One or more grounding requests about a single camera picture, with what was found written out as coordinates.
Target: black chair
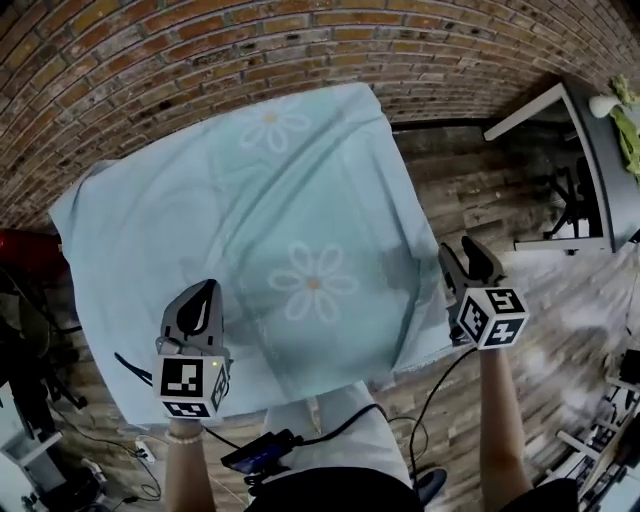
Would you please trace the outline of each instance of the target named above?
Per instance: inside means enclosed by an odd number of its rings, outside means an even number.
[[[578,186],[575,187],[573,178],[567,167],[558,169],[558,176],[565,177],[567,180],[567,189],[560,186],[555,175],[545,176],[541,181],[548,184],[565,202],[565,209],[556,225],[551,231],[545,231],[543,237],[550,240],[560,228],[565,224],[573,225],[573,236],[580,236],[579,221],[586,219],[589,221],[589,236],[602,236],[602,222],[600,220],[600,212],[598,210],[598,199],[596,191],[587,165],[587,159],[582,157],[577,162]],[[578,199],[576,191],[582,196]]]
[[[61,329],[49,311],[43,290],[17,269],[0,265],[0,289],[18,295],[22,332],[0,315],[0,385],[9,382],[14,402],[29,437],[41,430],[43,438],[56,431],[47,399],[66,398],[77,409],[87,400],[75,397],[58,376],[78,361],[78,351],[64,339],[76,329]],[[57,343],[51,346],[52,339]]]

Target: wooden floor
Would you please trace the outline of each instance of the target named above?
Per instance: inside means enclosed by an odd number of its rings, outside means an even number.
[[[523,129],[489,144],[482,140],[480,128],[434,128],[399,133],[396,139],[436,238],[458,250],[463,234],[476,236],[500,254],[509,282],[525,290],[531,321],[509,356],[525,423],[526,468],[532,478],[539,477],[563,454],[556,431],[562,427],[578,434],[595,415],[604,390],[604,356],[634,343],[625,330],[630,308],[629,328],[640,332],[640,293],[630,303],[640,268],[639,252],[631,246],[617,255],[508,252],[514,237],[533,237],[558,216],[561,203],[532,179],[555,167],[575,164],[579,153],[561,142],[559,132]],[[72,338],[81,361],[72,368],[69,382],[89,400],[89,406],[80,413],[63,401],[57,407],[92,437],[132,443],[142,432],[123,422],[82,334]],[[416,416],[453,360],[454,356],[396,375],[395,387],[374,390],[374,394],[390,415]],[[140,494],[140,485],[150,483],[138,463],[122,450],[85,439],[54,416],[65,433],[61,445],[65,452],[76,460],[88,457],[99,463],[113,499]],[[479,420],[479,364],[472,355],[435,395],[425,418],[429,446],[419,465],[443,466],[449,473],[444,492],[428,510],[480,510]],[[262,415],[257,414],[217,430],[243,444],[259,435],[261,421]],[[405,455],[411,427],[403,421],[392,425]],[[161,436],[162,432],[146,434]],[[154,438],[144,440],[160,461],[151,469],[162,480],[166,446]],[[418,451],[423,442],[420,433]],[[219,462],[228,449],[208,439],[205,450],[219,510],[244,509],[247,494],[241,476]],[[119,510],[162,508],[139,502]]]

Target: flower pattern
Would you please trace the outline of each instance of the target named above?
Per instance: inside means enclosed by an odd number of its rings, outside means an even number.
[[[337,273],[343,257],[336,244],[327,245],[317,260],[303,242],[289,246],[292,268],[274,270],[268,278],[273,289],[291,293],[284,310],[288,320],[302,320],[313,307],[323,322],[338,321],[340,309],[333,296],[351,295],[358,289],[356,279]]]
[[[274,153],[287,151],[287,132],[304,132],[311,126],[307,117],[292,113],[299,103],[300,95],[295,94],[259,103],[246,112],[238,113],[239,119],[247,125],[240,134],[240,147],[250,149],[266,139],[267,146]]]

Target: table leg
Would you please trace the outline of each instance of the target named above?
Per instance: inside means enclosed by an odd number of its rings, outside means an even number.
[[[541,110],[544,110],[552,103],[561,100],[563,90],[564,86],[562,84],[554,85],[551,89],[542,93],[535,100],[530,101],[524,107],[516,110],[509,117],[503,119],[497,125],[484,132],[484,139],[493,140],[496,137],[499,137],[503,133],[511,130],[511,128],[518,126],[523,121],[526,121]]]
[[[578,441],[575,437],[570,436],[564,430],[559,430],[556,434],[558,439],[567,443],[571,448],[578,450],[581,453],[584,453],[587,457],[593,460],[598,460],[600,454],[595,451],[593,448],[590,448],[586,444],[581,441]]]
[[[601,427],[607,428],[611,430],[611,432],[618,432],[620,427],[614,425],[613,423],[609,423],[608,421],[601,420],[600,418],[596,418],[596,425],[600,425]]]
[[[633,393],[640,393],[640,386],[636,384],[629,384],[628,382],[609,376],[605,377],[605,381],[607,382],[607,384],[611,384],[612,386],[617,386]]]

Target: cable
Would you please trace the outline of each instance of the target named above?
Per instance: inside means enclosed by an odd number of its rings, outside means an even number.
[[[416,462],[418,462],[422,456],[427,453],[427,447],[429,446],[429,433],[427,432],[427,427],[424,426],[424,423],[412,418],[411,416],[396,416],[395,418],[391,418],[388,423],[392,423],[397,420],[413,421],[415,424],[422,427],[422,431],[424,432],[424,449],[420,452],[420,455],[416,457]]]
[[[121,500],[120,503],[118,503],[115,507],[111,509],[111,512],[116,512],[116,510],[118,510],[118,507],[120,507],[120,505],[122,505],[123,503],[124,503],[124,500]]]
[[[213,480],[220,487],[222,487],[225,491],[227,491],[231,496],[233,496],[236,500],[238,500],[240,503],[242,503],[243,508],[247,507],[247,503],[240,496],[238,496],[235,492],[233,492],[231,489],[229,489],[226,485],[224,485],[220,480],[218,480],[215,476],[213,476],[208,471],[207,471],[207,475],[209,475],[209,478],[211,478],[211,480]]]
[[[575,466],[573,466],[571,471],[567,473],[567,476],[565,478],[569,478],[571,476],[571,473],[573,473],[576,469],[578,469],[578,466],[580,466],[580,464],[582,464],[583,462],[584,462],[584,458],[580,459],[578,463]]]
[[[114,352],[113,356],[122,366],[124,366],[127,370],[133,373],[147,386],[153,386],[153,384],[151,383],[151,379],[152,379],[151,373],[149,373],[146,370],[143,370],[142,368],[138,368],[137,366],[133,366],[129,361],[127,361],[124,357],[122,357],[117,352]]]
[[[62,414],[53,405],[53,403],[51,401],[47,400],[47,402],[49,402],[49,407],[51,407],[56,412],[56,414],[58,416],[60,416],[65,421],[65,423],[67,423],[73,430],[75,430],[82,437],[84,437],[86,439],[89,439],[90,441],[94,441],[96,443],[105,443],[105,444],[110,444],[110,445],[113,445],[113,446],[117,446],[118,448],[121,448],[122,450],[127,452],[127,454],[129,454],[129,456],[133,457],[138,462],[140,462],[140,465],[147,472],[149,477],[151,477],[151,479],[153,480],[153,483],[155,484],[155,488],[152,487],[149,484],[142,484],[140,486],[140,489],[142,490],[142,492],[145,493],[147,496],[149,496],[148,498],[142,498],[140,496],[130,496],[128,498],[124,498],[120,503],[118,503],[118,505],[116,505],[116,507],[113,510],[118,508],[123,503],[135,503],[136,501],[160,501],[160,499],[162,498],[162,487],[160,487],[160,483],[158,482],[158,479],[155,476],[153,476],[153,473],[151,473],[149,468],[146,466],[146,464],[141,460],[141,458],[138,456],[138,454],[134,450],[132,450],[131,448],[127,448],[125,445],[117,443],[115,441],[110,441],[108,439],[96,439],[95,437],[91,437],[91,436],[85,434],[78,427],[76,427],[73,423],[71,423],[71,421],[64,414]]]
[[[208,429],[204,425],[202,426],[202,428],[206,430],[209,434],[211,434],[213,437],[215,437],[218,441],[222,441],[227,446],[231,446],[231,448],[235,448],[236,450],[240,449],[240,447],[237,444],[233,444],[231,441],[227,441],[224,437],[222,437],[219,434],[216,434],[213,430]]]
[[[60,329],[60,334],[73,334],[74,332],[82,331],[82,325],[76,325],[75,327],[69,327],[68,329]]]
[[[330,441],[334,437],[337,437],[340,434],[342,434],[342,432],[344,432],[351,425],[353,425],[353,423],[355,423],[358,420],[358,418],[360,418],[364,414],[368,413],[372,409],[378,409],[382,413],[382,415],[384,416],[384,419],[385,420],[387,419],[387,413],[384,412],[384,409],[382,407],[380,407],[378,404],[369,404],[366,407],[363,407],[362,409],[360,409],[357,413],[355,413],[353,416],[351,416],[351,418],[349,418],[347,421],[345,421],[342,425],[340,425],[333,432],[330,432],[329,434],[327,434],[325,436],[322,436],[322,437],[319,437],[317,439],[310,439],[308,441],[301,441],[297,446],[311,446],[312,444],[318,444],[318,443],[324,443],[325,441]]]
[[[436,391],[438,391],[438,388],[440,387],[440,385],[445,381],[445,379],[449,376],[449,374],[453,371],[453,369],[458,366],[458,364],[465,358],[467,357],[469,354],[477,351],[477,348],[472,348],[471,350],[468,350],[467,352],[465,352],[464,354],[462,354],[458,359],[456,359],[454,361],[454,363],[449,366],[449,368],[447,369],[446,372],[444,372],[444,375],[442,377],[440,377],[440,380],[437,382],[437,384],[433,387],[433,389],[431,390],[431,393],[429,393],[429,396],[427,397],[427,401],[424,403],[424,406],[422,407],[422,411],[420,412],[420,415],[418,416],[418,419],[416,420],[416,424],[413,427],[413,430],[411,431],[411,438],[409,439],[409,455],[411,457],[411,470],[413,471],[413,489],[414,491],[417,493],[418,492],[418,472],[417,472],[417,468],[416,468],[416,457],[415,454],[413,453],[413,443],[415,441],[415,437],[416,437],[416,431],[418,430],[418,424],[422,423],[422,419],[424,418],[425,413],[427,412],[427,407],[429,407],[429,404],[431,403],[431,399],[433,398],[433,395],[436,393]]]

